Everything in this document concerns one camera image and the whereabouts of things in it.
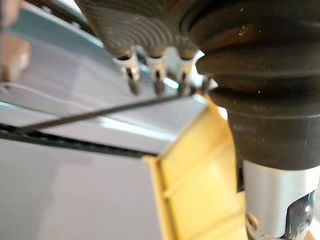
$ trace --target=ribbed gray surface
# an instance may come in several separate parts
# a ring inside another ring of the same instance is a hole
[[[196,47],[182,35],[174,34],[163,22],[166,6],[155,0],[76,0],[89,24],[106,49],[119,55],[132,45],[141,45],[150,55],[168,46],[180,52]]]

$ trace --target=black wire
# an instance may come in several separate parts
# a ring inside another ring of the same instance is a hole
[[[147,106],[153,106],[156,104],[166,103],[166,102],[181,99],[184,97],[188,97],[188,96],[167,96],[167,97],[156,98],[156,99],[152,99],[152,100],[148,100],[148,101],[135,102],[135,103],[127,104],[127,105],[116,106],[114,108],[107,108],[107,109],[102,109],[102,110],[98,110],[98,111],[92,111],[92,112],[62,117],[62,118],[55,119],[55,120],[49,120],[49,121],[44,121],[44,122],[40,122],[40,123],[36,123],[36,124],[30,124],[30,125],[26,125],[26,126],[22,126],[22,127],[17,127],[13,132],[20,133],[20,134],[29,133],[29,132],[37,131],[40,129],[47,129],[47,128],[56,127],[56,126],[60,126],[60,125],[64,125],[64,124],[69,124],[69,123],[73,123],[73,122],[77,122],[77,121],[88,120],[88,119],[92,119],[92,118],[99,117],[99,116],[105,116],[108,114],[114,114],[114,113],[119,113],[122,111],[127,111],[127,110],[147,107]]]
[[[30,133],[16,133],[17,127],[0,123],[0,139],[37,144],[48,147],[72,149],[85,152],[101,153],[115,156],[141,159],[145,155],[156,156],[156,152],[139,151],[124,147],[104,145],[94,142],[82,141],[73,138],[46,134],[39,131]]]

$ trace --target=yellow plastic part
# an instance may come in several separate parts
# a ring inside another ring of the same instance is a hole
[[[232,136],[218,107],[206,110],[150,163],[163,239],[246,240]]]

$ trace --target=white wall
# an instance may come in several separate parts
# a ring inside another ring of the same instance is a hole
[[[147,163],[0,140],[1,240],[160,240]]]

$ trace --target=metal prong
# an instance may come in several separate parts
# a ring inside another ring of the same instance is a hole
[[[210,87],[210,82],[211,82],[211,77],[205,76],[203,78],[201,88],[200,88],[202,95],[205,95],[208,92]]]
[[[165,91],[164,79],[167,76],[165,57],[148,57],[146,61],[152,72],[154,92],[157,96],[162,96]]]
[[[178,95],[183,95],[185,92],[185,89],[190,85],[189,83],[189,75],[192,69],[193,59],[190,60],[183,60],[180,59],[179,65],[178,65],[178,71],[176,79],[179,83],[178,88]]]
[[[118,59],[113,58],[113,61],[120,68],[123,78],[127,80],[130,91],[134,95],[139,95],[140,93],[140,72],[138,59],[135,52],[131,53],[129,58]]]

